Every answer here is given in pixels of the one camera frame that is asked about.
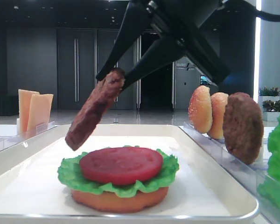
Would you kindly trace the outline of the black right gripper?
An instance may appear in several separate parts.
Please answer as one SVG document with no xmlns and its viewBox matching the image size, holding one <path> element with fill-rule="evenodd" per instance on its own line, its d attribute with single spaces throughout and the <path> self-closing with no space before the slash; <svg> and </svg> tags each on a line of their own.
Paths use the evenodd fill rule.
<svg viewBox="0 0 280 224">
<path fill-rule="evenodd" d="M 220 0 L 130 1 L 115 44 L 96 79 L 101 81 L 105 78 L 151 21 L 160 39 L 153 42 L 125 75 L 122 91 L 184 56 L 213 83 L 222 83 L 229 75 L 229 70 L 199 29 L 220 6 Z"/>
</svg>

